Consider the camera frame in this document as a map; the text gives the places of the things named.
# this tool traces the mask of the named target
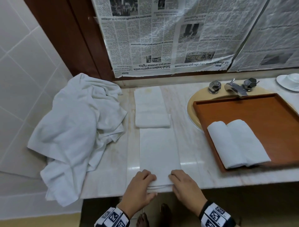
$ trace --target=white cup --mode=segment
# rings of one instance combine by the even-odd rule
[[[292,74],[287,75],[281,81],[281,84],[287,88],[299,87],[299,73],[292,73]]]

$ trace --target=saucer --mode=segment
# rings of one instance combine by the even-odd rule
[[[277,81],[277,83],[278,83],[280,86],[284,87],[285,89],[288,89],[288,90],[290,90],[290,91],[296,91],[296,92],[299,92],[299,88],[297,88],[297,89],[289,88],[289,87],[286,87],[285,85],[283,85],[283,84],[281,83],[282,80],[283,80],[286,76],[287,76],[287,75],[279,75],[278,77],[276,77],[276,81]]]

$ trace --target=black and white photograph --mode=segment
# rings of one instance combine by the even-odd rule
[[[203,27],[203,23],[182,25],[179,43],[198,42]]]
[[[138,0],[110,0],[113,16],[138,15]]]
[[[275,54],[267,54],[261,61],[260,65],[276,65],[284,64],[293,55],[294,51],[285,51]]]
[[[153,57],[152,62],[161,62],[161,57]]]
[[[211,61],[213,59],[214,54],[215,51],[188,53],[185,59],[185,63]]]
[[[151,62],[152,62],[152,56],[149,55],[149,56],[147,56],[147,63],[151,63]]]
[[[158,1],[158,10],[163,10],[165,8],[165,0]]]

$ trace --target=marble countertop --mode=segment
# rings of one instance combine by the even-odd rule
[[[299,181],[299,168],[251,169],[226,174],[220,172],[204,133],[195,128],[186,113],[189,98],[208,84],[205,82],[160,86],[167,112],[173,120],[182,169],[201,189]],[[299,93],[282,88],[275,78],[260,79],[258,86],[278,93],[299,111]],[[135,88],[122,89],[123,95],[119,96],[119,101],[128,111],[123,121],[126,132],[116,143],[107,146],[98,168],[87,173],[80,196],[83,199],[122,196],[133,176],[139,171],[139,129],[135,127],[134,90]],[[171,191],[171,187],[157,191]]]

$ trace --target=bare foot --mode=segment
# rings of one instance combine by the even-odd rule
[[[136,227],[150,227],[147,215],[145,213],[139,215],[136,223]]]
[[[172,213],[169,206],[165,203],[161,205],[160,227],[170,227],[172,224]]]

